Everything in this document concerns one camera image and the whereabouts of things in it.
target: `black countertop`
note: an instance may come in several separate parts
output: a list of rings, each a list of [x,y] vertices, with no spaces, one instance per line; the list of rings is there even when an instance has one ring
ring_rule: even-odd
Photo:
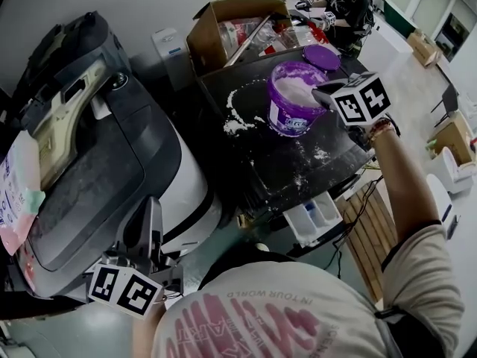
[[[279,63],[303,60],[302,51],[299,48],[261,57],[200,79],[214,120],[220,124],[216,131],[226,134],[223,126],[233,119],[230,103],[245,123],[255,125],[226,134],[235,163],[240,164],[245,200],[239,205],[248,213],[266,209],[278,214],[306,202],[347,179],[373,156],[337,126],[337,113],[321,116],[298,138],[281,136],[270,128],[266,81]],[[343,58],[341,62],[341,68],[329,74],[330,80],[366,71],[357,60]]]

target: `cable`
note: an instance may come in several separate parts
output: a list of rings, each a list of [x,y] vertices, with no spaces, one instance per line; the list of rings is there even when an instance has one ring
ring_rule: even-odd
[[[356,215],[356,218],[349,224],[347,224],[347,229],[339,236],[332,244],[333,247],[335,247],[335,253],[332,255],[331,260],[329,261],[328,265],[326,265],[326,268],[324,270],[328,270],[328,268],[333,264],[333,261],[335,260],[336,255],[338,255],[338,278],[341,279],[341,258],[343,256],[343,253],[340,251],[341,247],[343,244],[347,241],[348,236],[350,233],[353,231],[354,227],[356,224],[358,224],[358,220],[360,216],[364,213],[366,210],[367,203],[369,201],[370,196],[373,194],[374,190],[377,188],[378,183],[383,179],[383,176],[381,175],[379,178],[376,180],[372,180],[371,184],[367,188],[366,192],[363,195],[363,202],[361,204],[361,208],[358,211],[358,214]]]

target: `cardboard box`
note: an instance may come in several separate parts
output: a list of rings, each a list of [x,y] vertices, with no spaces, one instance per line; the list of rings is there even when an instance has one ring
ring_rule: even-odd
[[[442,51],[436,43],[419,29],[411,33],[408,38],[408,44],[413,49],[413,55],[426,69],[432,68],[437,64],[442,56]]]
[[[270,13],[279,13],[283,19],[278,23],[291,27],[291,20],[286,19],[288,10],[282,0],[216,0],[206,4],[194,16],[194,20],[198,21],[187,36],[196,74],[213,72],[227,62],[218,30],[219,22],[265,17]]]
[[[458,166],[476,160],[476,154],[470,149],[472,133],[460,112],[453,113],[437,127],[429,141],[434,139],[437,141],[434,146],[436,154],[444,147],[449,148]]]

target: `fiducial marker cube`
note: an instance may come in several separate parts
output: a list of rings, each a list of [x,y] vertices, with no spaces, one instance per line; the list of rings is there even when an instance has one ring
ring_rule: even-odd
[[[331,94],[346,126],[372,125],[391,106],[378,73],[365,72]]]

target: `purple lid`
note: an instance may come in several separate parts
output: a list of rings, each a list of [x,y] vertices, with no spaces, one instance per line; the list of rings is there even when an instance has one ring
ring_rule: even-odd
[[[334,72],[338,70],[341,61],[339,57],[321,45],[308,45],[303,49],[303,57],[321,70]]]

